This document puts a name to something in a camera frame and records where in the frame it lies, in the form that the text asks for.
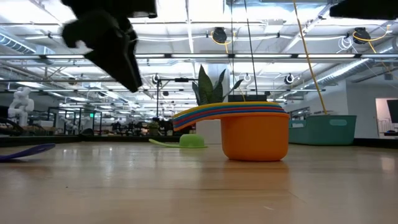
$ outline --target potted plant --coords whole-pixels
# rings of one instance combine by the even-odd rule
[[[195,92],[198,106],[206,105],[209,103],[222,103],[224,99],[235,89],[239,88],[242,80],[235,83],[234,87],[230,91],[223,95],[223,80],[225,71],[221,72],[218,81],[213,85],[209,76],[206,74],[205,69],[200,65],[198,83],[192,82],[192,89]]]
[[[200,66],[198,83],[192,83],[198,106],[222,103],[232,91],[240,86],[243,80],[237,81],[234,87],[224,95],[223,80],[225,71],[221,72],[218,80],[213,85],[203,66]],[[196,132],[204,137],[206,144],[221,144],[221,124],[218,119],[197,122]]]
[[[224,73],[225,71],[212,85],[201,67],[198,84],[192,84],[199,106],[185,113],[181,112],[175,117],[175,122],[191,125],[196,121],[197,133],[203,136],[205,144],[222,144],[224,154],[230,159],[281,160],[289,148],[289,115],[278,103],[266,101],[223,103],[225,97],[242,82],[242,80],[236,82],[228,94],[223,95],[221,82]],[[175,130],[184,128],[184,125],[179,125]]]
[[[158,136],[159,135],[159,124],[155,121],[148,124],[149,135]]]

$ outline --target monitor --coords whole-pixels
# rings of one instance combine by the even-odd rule
[[[398,123],[398,100],[387,100],[392,123]]]

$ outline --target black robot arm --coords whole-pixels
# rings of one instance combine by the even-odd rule
[[[142,86],[134,56],[137,35],[130,17],[157,17],[156,0],[62,0],[75,13],[77,20],[63,28],[68,47],[83,41],[93,49],[85,54],[132,92]]]

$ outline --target rainbow stacking cups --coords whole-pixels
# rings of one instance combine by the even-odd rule
[[[289,146],[289,116],[277,103],[237,102],[197,106],[176,114],[174,130],[221,120],[223,151],[230,159],[279,161]]]

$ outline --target humanoid robot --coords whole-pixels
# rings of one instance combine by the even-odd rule
[[[14,93],[14,100],[12,101],[8,109],[8,117],[11,119],[16,119],[19,117],[19,126],[27,126],[27,114],[32,112],[35,107],[35,103],[32,99],[29,99],[30,88],[19,87]]]

